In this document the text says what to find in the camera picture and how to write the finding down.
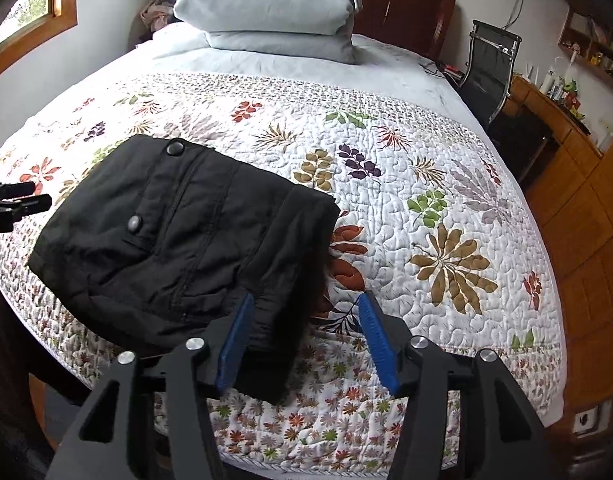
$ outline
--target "snap button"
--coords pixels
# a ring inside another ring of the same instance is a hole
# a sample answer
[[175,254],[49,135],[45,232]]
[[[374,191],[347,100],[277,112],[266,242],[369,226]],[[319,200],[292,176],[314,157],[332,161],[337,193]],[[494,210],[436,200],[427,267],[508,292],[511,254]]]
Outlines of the snap button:
[[180,156],[184,151],[184,144],[179,140],[175,140],[166,147],[166,152],[171,156]]
[[128,219],[128,222],[126,223],[126,228],[128,229],[128,232],[132,234],[137,233],[141,227],[142,219],[138,215],[133,215],[131,218]]

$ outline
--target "wooden desk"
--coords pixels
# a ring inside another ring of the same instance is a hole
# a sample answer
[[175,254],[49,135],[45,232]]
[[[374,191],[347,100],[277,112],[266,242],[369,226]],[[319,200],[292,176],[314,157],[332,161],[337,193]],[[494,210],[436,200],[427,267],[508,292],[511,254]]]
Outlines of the wooden desk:
[[553,265],[567,336],[565,419],[613,396],[613,144],[603,156],[567,115],[519,77],[505,111],[524,105],[560,144],[526,190]]

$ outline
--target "window frame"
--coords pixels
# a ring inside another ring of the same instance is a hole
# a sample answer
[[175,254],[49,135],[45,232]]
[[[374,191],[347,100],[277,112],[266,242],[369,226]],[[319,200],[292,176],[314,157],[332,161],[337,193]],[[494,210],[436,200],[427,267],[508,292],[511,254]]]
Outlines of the window frame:
[[48,0],[48,13],[0,43],[0,74],[42,43],[77,25],[77,0]]

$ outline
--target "dark red wood headboard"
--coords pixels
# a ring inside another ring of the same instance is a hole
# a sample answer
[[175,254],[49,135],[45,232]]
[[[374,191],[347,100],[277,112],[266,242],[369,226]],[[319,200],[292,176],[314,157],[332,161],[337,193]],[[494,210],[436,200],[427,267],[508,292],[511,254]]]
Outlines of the dark red wood headboard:
[[455,0],[363,0],[355,34],[438,60]]

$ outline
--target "silver screw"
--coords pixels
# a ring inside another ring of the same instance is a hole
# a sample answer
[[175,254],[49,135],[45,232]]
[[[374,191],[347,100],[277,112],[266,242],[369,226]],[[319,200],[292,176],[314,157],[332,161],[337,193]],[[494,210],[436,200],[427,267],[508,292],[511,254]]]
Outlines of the silver screw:
[[492,363],[497,358],[498,358],[498,354],[496,354],[490,348],[485,348],[484,350],[480,352],[480,359],[482,359],[482,361],[486,361],[487,363]]
[[422,335],[414,335],[411,337],[410,345],[417,349],[427,348],[427,346],[429,346],[429,340]]
[[204,339],[202,337],[192,337],[191,339],[187,339],[184,346],[189,350],[199,350],[204,346]]
[[136,358],[136,355],[133,352],[122,352],[119,356],[118,356],[118,362],[121,365],[128,365],[129,363],[133,362],[133,359]]

